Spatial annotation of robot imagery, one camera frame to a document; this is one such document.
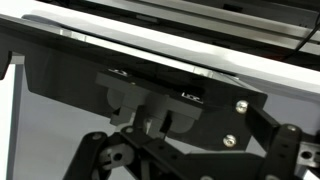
screw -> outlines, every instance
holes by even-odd
[[[214,179],[210,176],[202,176],[200,180],[214,180]]]
[[[280,180],[280,179],[274,175],[267,175],[266,180]]]
[[[237,139],[233,135],[227,135],[223,138],[223,143],[227,147],[233,147],[237,144]]]
[[[93,140],[98,140],[101,138],[101,134],[100,133],[95,133],[93,136],[92,136],[92,139]]]
[[[133,128],[128,127],[128,128],[126,129],[126,133],[132,133],[132,132],[133,132]]]
[[[244,101],[244,100],[241,100],[239,102],[237,102],[237,105],[236,105],[236,110],[238,113],[240,114],[245,114],[247,112],[247,109],[248,109],[248,102],[247,101]]]
[[[294,127],[293,125],[288,125],[288,129],[289,129],[290,131],[296,131],[296,130],[297,130],[297,128]]]

